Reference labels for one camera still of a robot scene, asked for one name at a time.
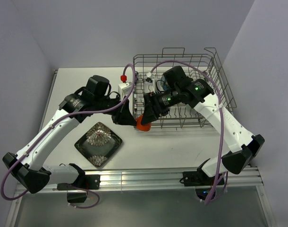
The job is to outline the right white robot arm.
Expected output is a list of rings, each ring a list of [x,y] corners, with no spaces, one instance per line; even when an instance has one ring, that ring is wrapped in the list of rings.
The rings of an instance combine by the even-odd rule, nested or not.
[[[146,125],[166,116],[170,108],[183,103],[202,115],[220,134],[220,146],[229,151],[200,165],[197,179],[208,184],[216,174],[239,174],[257,155],[265,139],[252,134],[222,104],[214,89],[203,79],[188,77],[181,66],[163,74],[169,89],[144,94],[144,113],[141,124]]]

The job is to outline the blue patterned bowl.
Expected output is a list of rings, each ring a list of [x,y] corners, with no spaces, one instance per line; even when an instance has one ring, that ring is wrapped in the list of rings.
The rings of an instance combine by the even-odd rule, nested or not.
[[[164,75],[162,75],[161,77],[161,87],[164,91],[170,89],[170,86],[168,85],[166,78],[164,77]]]

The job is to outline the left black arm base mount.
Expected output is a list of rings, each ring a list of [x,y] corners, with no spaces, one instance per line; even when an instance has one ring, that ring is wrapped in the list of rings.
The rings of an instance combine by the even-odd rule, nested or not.
[[[100,178],[100,175],[83,175],[72,184],[59,183],[57,190],[67,191],[67,202],[77,207],[79,207],[79,203],[84,203],[86,199],[89,199],[90,195],[94,195],[96,202],[93,206],[96,206],[100,201],[100,197],[94,190],[99,189]]]

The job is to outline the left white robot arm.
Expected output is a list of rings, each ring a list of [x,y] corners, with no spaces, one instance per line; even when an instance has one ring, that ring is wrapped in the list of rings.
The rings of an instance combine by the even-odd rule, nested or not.
[[[132,77],[127,94],[111,98],[109,80],[91,76],[85,86],[65,97],[49,123],[25,147],[3,157],[8,168],[6,175],[12,175],[32,194],[49,184],[69,184],[74,189],[83,187],[85,172],[78,165],[46,166],[44,162],[74,128],[93,114],[108,114],[115,124],[135,126],[129,110],[129,97],[135,83],[136,75]]]

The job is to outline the small orange cup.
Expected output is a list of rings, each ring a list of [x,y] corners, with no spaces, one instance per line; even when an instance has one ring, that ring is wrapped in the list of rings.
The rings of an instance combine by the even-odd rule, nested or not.
[[[138,118],[136,118],[136,128],[140,131],[149,131],[151,129],[152,123],[148,123],[148,124],[141,124],[143,115],[140,115]]]

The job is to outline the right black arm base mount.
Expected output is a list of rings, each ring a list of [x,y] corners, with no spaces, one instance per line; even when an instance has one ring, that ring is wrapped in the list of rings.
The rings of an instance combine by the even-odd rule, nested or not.
[[[203,186],[205,188],[195,189],[196,196],[199,201],[205,201],[209,192],[211,191],[213,184],[215,182],[215,176],[209,177],[206,175],[202,170],[202,168],[199,167],[195,171],[184,171],[182,173],[182,178],[179,180],[181,184],[183,184],[185,187],[200,187]],[[228,175],[227,172],[223,174],[219,174],[217,179],[217,185],[224,185],[227,186],[227,179]],[[217,191],[215,190],[211,201],[218,198]]]

